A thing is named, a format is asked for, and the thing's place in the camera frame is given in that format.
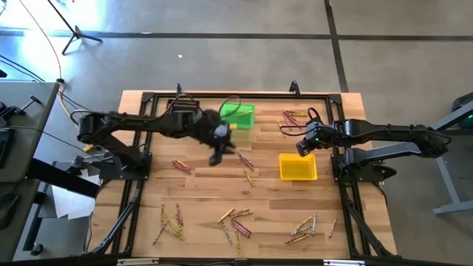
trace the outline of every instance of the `green container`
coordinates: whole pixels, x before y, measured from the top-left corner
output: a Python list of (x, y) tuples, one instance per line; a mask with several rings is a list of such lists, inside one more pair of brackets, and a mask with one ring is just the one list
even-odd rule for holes
[[(236, 108), (238, 108), (238, 110), (234, 114), (228, 117), (226, 116), (227, 114), (234, 112)], [(237, 117), (240, 114), (250, 111), (253, 112)], [(220, 111), (220, 116), (222, 116), (222, 119), (227, 123), (236, 124), (237, 129), (251, 129), (254, 124), (254, 105), (240, 104), (238, 107), (238, 103), (226, 103), (223, 105), (222, 110)]]

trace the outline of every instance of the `wooden tabletop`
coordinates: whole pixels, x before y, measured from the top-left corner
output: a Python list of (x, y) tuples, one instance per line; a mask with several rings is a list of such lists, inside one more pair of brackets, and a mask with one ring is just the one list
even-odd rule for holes
[[(137, 114), (143, 91), (125, 91), (119, 112)], [(365, 119), (361, 95), (343, 93), (346, 118)], [(224, 99), (196, 99), (203, 109), (218, 109)], [(167, 99), (160, 99), (158, 114), (166, 107)], [(255, 186), (245, 178), (237, 155), (224, 157), (218, 166), (208, 166), (211, 150), (191, 138), (171, 139), (156, 133), (152, 137), (152, 169), (145, 183), (137, 222), (133, 256), (159, 257), (245, 257), (281, 259), (346, 259), (349, 257), (347, 237), (340, 193), (333, 182), (330, 166), (331, 149), (318, 150), (316, 156), (317, 181), (282, 181), (279, 178), (279, 154), (297, 153), (295, 143), (302, 137), (283, 137), (277, 121), (282, 111), (291, 109), (306, 112), (316, 108), (327, 122), (322, 100), (242, 99), (255, 105), (254, 126), (249, 132), (236, 132), (233, 138), (239, 151), (255, 165), (249, 171)], [(305, 123), (305, 117), (297, 120)], [(134, 132), (115, 132), (121, 141), (131, 144)], [(369, 148), (370, 143), (363, 145)], [(172, 160), (190, 166), (191, 175), (175, 169)], [(367, 224), (387, 250), (396, 253), (387, 207), (381, 192), (370, 183), (360, 184), (361, 201)], [(118, 215), (123, 181), (111, 181), (98, 195), (92, 217), (94, 248), (114, 225)], [(181, 241), (164, 233), (152, 245), (160, 229), (160, 205), (165, 203), (166, 216), (175, 223), (176, 203), (180, 205), (184, 220), (184, 237)], [(252, 231), (251, 238), (240, 236), (242, 253), (229, 245), (217, 220), (231, 208), (250, 208), (254, 214), (238, 220)], [(313, 213), (317, 214), (316, 235), (293, 245), (286, 245), (290, 232)], [(329, 239), (333, 220), (338, 223)], [(126, 223), (122, 235), (122, 248), (129, 228)], [(361, 247), (359, 229), (355, 222), (353, 231), (357, 247)], [(225, 220), (235, 242), (234, 228)]]

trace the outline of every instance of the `white paper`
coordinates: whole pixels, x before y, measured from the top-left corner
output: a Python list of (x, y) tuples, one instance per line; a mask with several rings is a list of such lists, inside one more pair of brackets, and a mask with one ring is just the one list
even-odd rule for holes
[[(88, 175), (87, 169), (82, 170), (82, 178), (95, 184), (99, 183), (98, 175), (91, 177)], [(67, 215), (67, 219), (89, 216), (95, 207), (95, 199), (70, 192), (64, 188), (53, 186), (52, 195), (58, 218), (64, 215)]]

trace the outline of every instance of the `yellow container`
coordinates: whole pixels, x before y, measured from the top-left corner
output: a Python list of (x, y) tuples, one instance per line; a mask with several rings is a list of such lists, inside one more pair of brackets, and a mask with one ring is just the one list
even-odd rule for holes
[(317, 180), (316, 156), (309, 154), (280, 154), (279, 173), (282, 180)]

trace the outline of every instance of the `concrete floor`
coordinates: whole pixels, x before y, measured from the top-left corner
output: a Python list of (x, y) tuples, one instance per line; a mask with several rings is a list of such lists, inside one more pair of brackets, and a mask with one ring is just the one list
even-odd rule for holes
[[(44, 27), (64, 30), (47, 2), (24, 0)], [(82, 30), (155, 33), (328, 34), (323, 0), (140, 0), (76, 1), (61, 7)], [(469, 0), (332, 0), (338, 34), (473, 35)], [(92, 14), (85, 18), (83, 14)], [(36, 28), (16, 1), (0, 26)], [(67, 38), (52, 38), (61, 51)], [(471, 42), (340, 41), (350, 92), (363, 96), (373, 123), (431, 124), (449, 113), (452, 101), (471, 88)], [(0, 36), (0, 53), (48, 81), (58, 77), (54, 55), (39, 32)], [(241, 89), (286, 91), (297, 80), (305, 92), (340, 92), (333, 49), (327, 40), (106, 38), (76, 41), (60, 56), (67, 94), (97, 110), (118, 107), (125, 89)], [(7, 67), (11, 78), (25, 78)], [(46, 131), (71, 143), (75, 127), (56, 103)], [(470, 139), (455, 139), (446, 160), (468, 169)], [(76, 150), (48, 137), (36, 157), (72, 159)], [(410, 259), (473, 264), (473, 211), (434, 216), (450, 200), (435, 161), (390, 160), (398, 175), (386, 181), (389, 215), (399, 254)], [(469, 173), (452, 168), (462, 200), (472, 200)], [(50, 258), (81, 252), (72, 241), (86, 232), (86, 219), (43, 221), (38, 241)], [(15, 259), (31, 259), (18, 250)]]

